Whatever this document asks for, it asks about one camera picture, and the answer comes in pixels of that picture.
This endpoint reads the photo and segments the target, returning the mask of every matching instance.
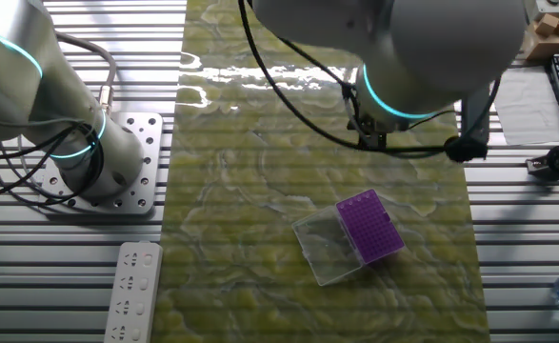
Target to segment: metal plate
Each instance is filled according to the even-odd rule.
[[[58,30],[91,39],[114,54],[119,69],[114,111],[163,116],[155,211],[145,218],[73,221],[48,218],[9,195],[0,196],[0,342],[101,343],[118,247],[125,241],[160,239],[170,157],[188,152],[188,147],[171,147],[171,136],[179,133],[173,118],[185,115],[175,113],[178,78],[180,68],[196,68],[196,59],[180,54],[185,0],[45,5]],[[62,48],[97,95],[108,75],[107,63],[88,51]],[[328,116],[345,118],[343,113]],[[545,154],[552,145],[509,147],[496,115],[490,126],[489,158],[468,163],[465,170],[491,340],[559,343],[559,309],[550,296],[559,276],[559,181],[544,185],[525,168],[527,158]],[[308,128],[294,125],[290,130]],[[7,147],[16,151],[16,141]],[[41,156],[28,156],[30,167]],[[15,181],[6,162],[0,162],[0,172],[7,182]],[[16,191],[38,199],[29,189]],[[23,328],[21,323],[32,319],[36,327]]]
[[[65,204],[40,208],[48,215],[61,214],[104,214],[104,215],[143,215],[154,208],[154,186],[158,174],[158,159],[161,152],[161,138],[163,135],[163,118],[158,113],[128,113],[118,112],[112,119],[121,127],[133,132],[144,149],[144,163],[135,182],[123,192],[107,199],[90,202],[81,197]],[[63,182],[59,169],[49,162],[44,170],[42,187],[55,194],[69,194],[72,192]],[[40,195],[40,201],[46,197]]]

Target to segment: transparent plastic box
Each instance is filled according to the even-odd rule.
[[[404,241],[374,190],[308,216],[292,225],[320,286],[404,248]]]

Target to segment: electrical outlet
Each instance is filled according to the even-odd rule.
[[[154,243],[120,248],[104,343],[148,343],[162,249]]]
[[[124,342],[125,336],[127,335],[127,328],[123,327],[113,327],[110,331],[111,342]]]
[[[135,282],[135,278],[130,275],[130,276],[125,276],[125,277],[121,277],[120,281],[118,283],[118,287],[121,290],[127,290],[130,291],[133,289],[133,283]]]

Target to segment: white robotic arm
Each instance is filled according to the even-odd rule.
[[[405,130],[487,88],[522,44],[521,0],[252,0],[258,20],[294,42],[357,54],[363,113]]]
[[[52,19],[39,0],[0,1],[0,141],[23,133],[40,144],[70,126],[44,127],[28,123],[53,119],[82,121],[92,128],[99,146],[91,148],[90,136],[75,131],[51,156],[65,183],[73,190],[90,182],[90,169],[100,169],[81,196],[90,202],[112,196],[138,177],[144,163],[140,141],[104,114],[100,104],[66,60],[59,48]],[[93,154],[102,163],[93,166]]]

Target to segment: metal slat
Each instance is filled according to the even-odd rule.
[[[0,310],[6,308],[104,308],[111,289],[0,289]]]
[[[1,334],[0,343],[100,343],[102,334]]]
[[[0,333],[102,333],[107,316],[107,311],[0,311]]]

